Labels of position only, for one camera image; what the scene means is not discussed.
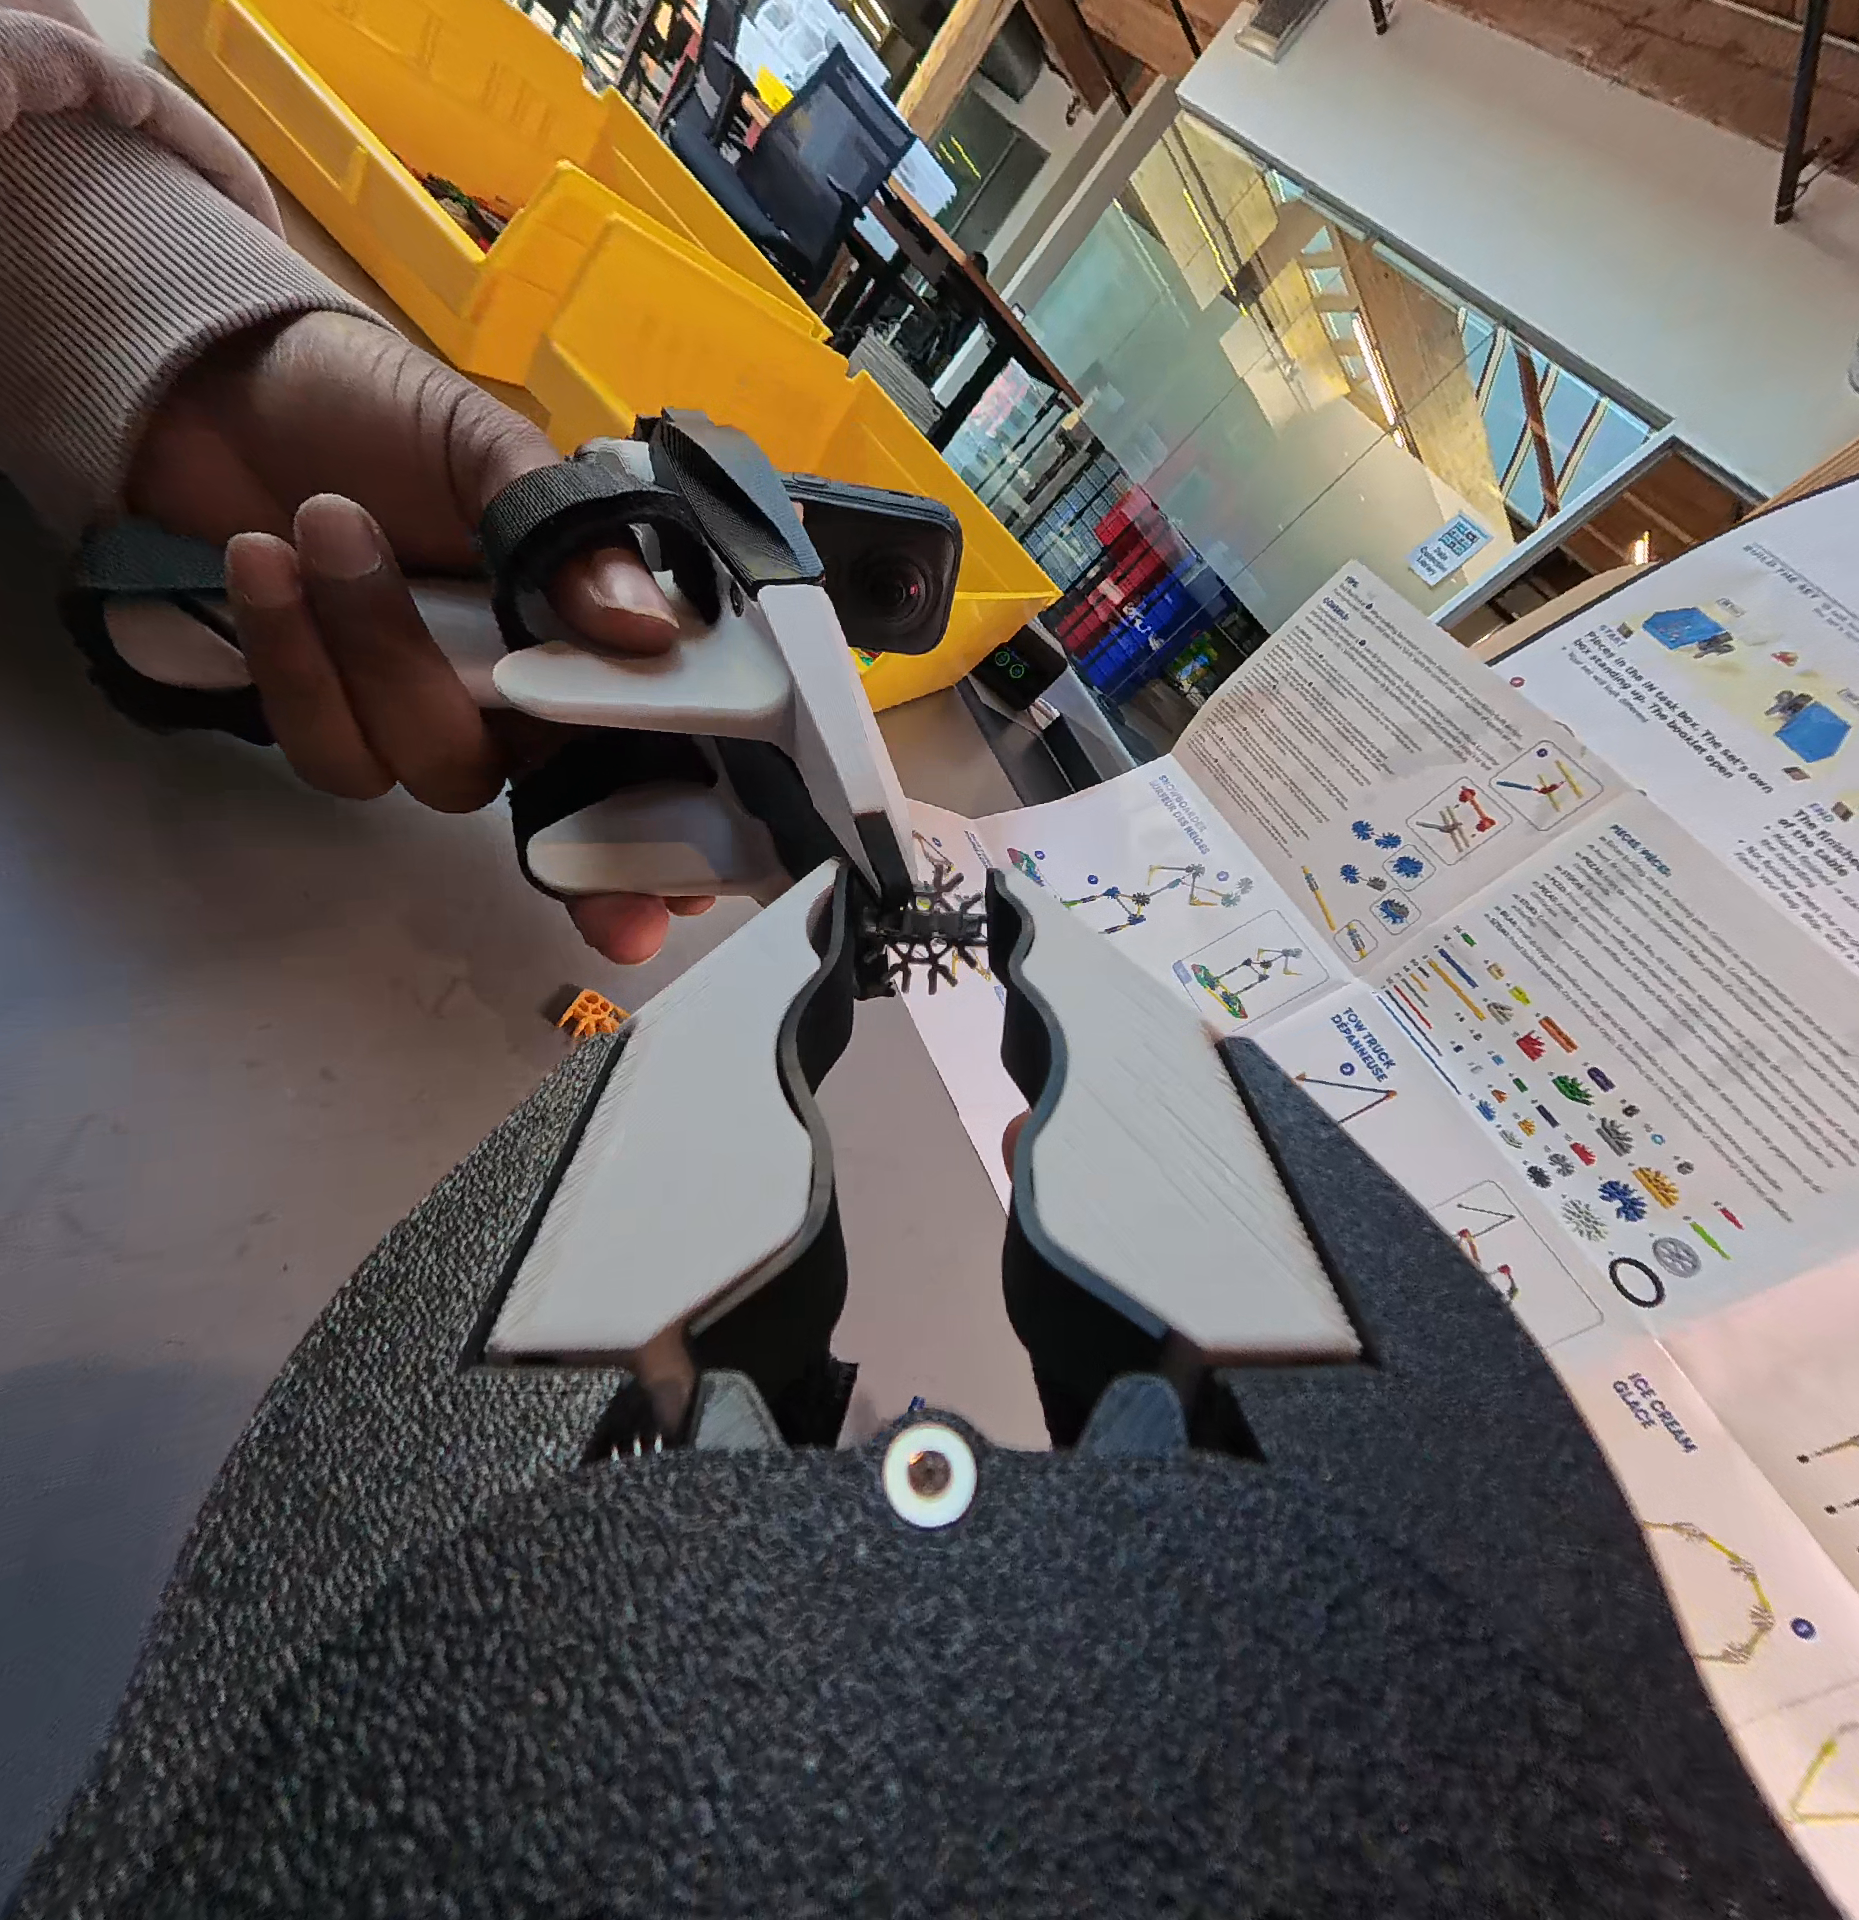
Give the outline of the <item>black device green lights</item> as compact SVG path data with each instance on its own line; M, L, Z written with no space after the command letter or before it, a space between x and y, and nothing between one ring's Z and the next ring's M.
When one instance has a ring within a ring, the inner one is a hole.
M1063 646L1039 627L1023 624L990 646L968 681L1006 714L1029 714L1068 670Z

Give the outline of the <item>yellow parts bin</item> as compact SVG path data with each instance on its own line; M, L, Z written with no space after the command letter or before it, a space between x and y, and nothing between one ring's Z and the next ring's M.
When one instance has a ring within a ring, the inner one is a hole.
M872 709L953 687L1029 619L1055 583L865 373L770 316L710 257L611 219L530 352L528 392L571 452L626 438L635 417L699 410L741 429L787 472L926 495L960 520L960 576L943 645L862 669Z
M153 3L161 59L462 373L528 385L610 213L820 320L615 91L501 3ZM515 209L489 253L402 166Z

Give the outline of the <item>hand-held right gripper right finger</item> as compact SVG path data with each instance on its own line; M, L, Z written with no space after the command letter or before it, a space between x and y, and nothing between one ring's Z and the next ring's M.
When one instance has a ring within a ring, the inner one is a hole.
M990 872L1009 1155L1004 1300L1043 1422L1157 1375L1199 1426L1236 1367L1364 1358L1219 1041L1055 895Z

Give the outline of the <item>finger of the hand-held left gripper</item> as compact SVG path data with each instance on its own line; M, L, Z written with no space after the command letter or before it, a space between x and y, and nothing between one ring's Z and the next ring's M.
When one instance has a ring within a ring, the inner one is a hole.
M914 903L911 808L827 592L769 586L754 607L792 677L779 742L812 812L876 903Z

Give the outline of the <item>black office chair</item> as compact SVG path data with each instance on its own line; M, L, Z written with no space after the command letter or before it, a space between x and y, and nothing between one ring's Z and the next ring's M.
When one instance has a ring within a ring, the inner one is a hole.
M662 141L807 302L916 135L844 46L827 50L749 150L726 159L718 133L740 97L741 69L704 35L693 83L675 102Z

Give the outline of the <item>grey desk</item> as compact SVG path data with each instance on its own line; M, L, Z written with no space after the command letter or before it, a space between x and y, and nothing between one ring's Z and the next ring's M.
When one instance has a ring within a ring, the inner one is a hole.
M638 970L523 885L501 808L343 802L86 683L0 484L0 1911L79 1786L258 1396L382 1234Z

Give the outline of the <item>white instruction sheet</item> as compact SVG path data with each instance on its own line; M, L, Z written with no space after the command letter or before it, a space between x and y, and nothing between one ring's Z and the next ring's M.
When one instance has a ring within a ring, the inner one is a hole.
M1859 1915L1859 977L1363 565L1170 756L924 874L1048 891L1250 1039L1588 1418L1787 1835Z

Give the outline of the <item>printed task sheet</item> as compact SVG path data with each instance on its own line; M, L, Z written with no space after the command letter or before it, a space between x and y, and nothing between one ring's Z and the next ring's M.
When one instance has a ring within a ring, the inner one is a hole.
M1859 476L1491 669L1859 974Z

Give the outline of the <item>person's left hand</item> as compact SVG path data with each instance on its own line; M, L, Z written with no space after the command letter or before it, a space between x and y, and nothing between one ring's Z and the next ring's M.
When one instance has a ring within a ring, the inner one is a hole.
M151 413L124 504L223 543L238 645L295 773L466 814L557 744L478 709L407 579L470 573L490 499L557 447L367 320L303 314L200 353Z

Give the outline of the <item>rack of storage bins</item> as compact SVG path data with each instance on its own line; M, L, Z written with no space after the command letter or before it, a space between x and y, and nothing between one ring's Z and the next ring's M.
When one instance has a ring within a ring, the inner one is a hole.
M1269 636L1097 440L1067 452L1009 529L1060 588L1045 627L1109 709L1153 683L1199 709Z

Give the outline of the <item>wooden top background desk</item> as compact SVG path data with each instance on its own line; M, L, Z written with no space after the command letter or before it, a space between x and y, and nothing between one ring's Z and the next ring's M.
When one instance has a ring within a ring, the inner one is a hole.
M916 275L930 297L951 304L967 333L979 327L988 335L981 363L963 378L955 397L940 405L934 425L924 429L924 438L938 452L955 438L992 380L1010 364L1045 384L1063 407L1083 407L1083 397L1038 347L1023 320L990 285L977 260L963 253L902 187L881 182L862 212L886 236L889 253L879 257L861 227L844 230L844 253L853 271L823 312L828 348L850 353L886 302L906 291L902 279L909 275Z

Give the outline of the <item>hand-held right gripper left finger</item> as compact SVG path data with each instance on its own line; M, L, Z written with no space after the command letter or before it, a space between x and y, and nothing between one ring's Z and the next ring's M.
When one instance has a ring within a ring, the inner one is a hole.
M765 1408L823 1374L844 1307L815 1091L853 1027L850 872L819 866L633 1015L535 1202L482 1338L633 1375L680 1440L710 1374Z

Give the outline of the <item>person's left forearm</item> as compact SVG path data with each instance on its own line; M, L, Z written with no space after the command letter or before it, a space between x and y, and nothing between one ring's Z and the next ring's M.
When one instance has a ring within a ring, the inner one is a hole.
M198 353L320 312L382 326L292 253L207 112L73 6L0 6L0 470L44 522L119 504Z

